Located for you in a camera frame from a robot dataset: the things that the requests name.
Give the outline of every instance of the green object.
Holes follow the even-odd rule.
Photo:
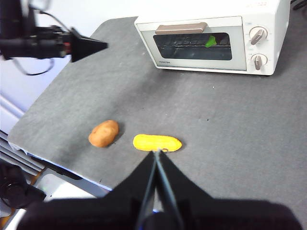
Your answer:
[[[205,47],[206,47],[206,48],[209,48],[209,47],[211,47],[211,46],[213,46],[213,45],[216,45],[216,40],[215,40],[215,37],[214,37],[214,36],[210,35],[210,37],[209,37],[207,43],[205,44]]]

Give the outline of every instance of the oven knob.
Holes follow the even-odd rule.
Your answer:
[[[256,70],[260,70],[268,62],[268,58],[263,54],[255,54],[251,57],[251,60],[254,62]]]
[[[252,45],[255,45],[261,39],[266,38],[267,35],[268,35],[268,32],[263,27],[259,27],[259,26],[258,27],[254,27],[249,32],[249,36],[251,38],[250,43]]]

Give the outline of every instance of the oven window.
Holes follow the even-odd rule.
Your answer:
[[[227,33],[154,35],[163,58],[231,60]]]

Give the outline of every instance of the gray mat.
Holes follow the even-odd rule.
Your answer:
[[[93,38],[109,49],[68,64],[9,141],[114,187],[146,155],[135,135],[174,136],[183,148],[169,157],[209,194],[284,203],[307,227],[307,21],[291,17],[270,77],[156,69],[135,18],[107,21]],[[91,146],[92,128],[108,119],[120,135]]]

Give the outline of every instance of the white wall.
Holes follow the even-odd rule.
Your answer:
[[[51,0],[47,12],[58,17],[66,26],[75,27],[80,34],[90,36],[104,21],[137,16],[149,9],[148,4],[149,2],[144,0]],[[40,26],[57,24],[47,15],[37,15],[36,18]],[[24,69],[30,73],[44,71],[49,66],[48,59],[18,59]],[[1,130],[9,133],[23,112],[29,109],[69,60],[70,57],[55,58],[55,66],[50,72],[38,76],[26,76],[16,69],[11,60],[4,61],[1,57]]]

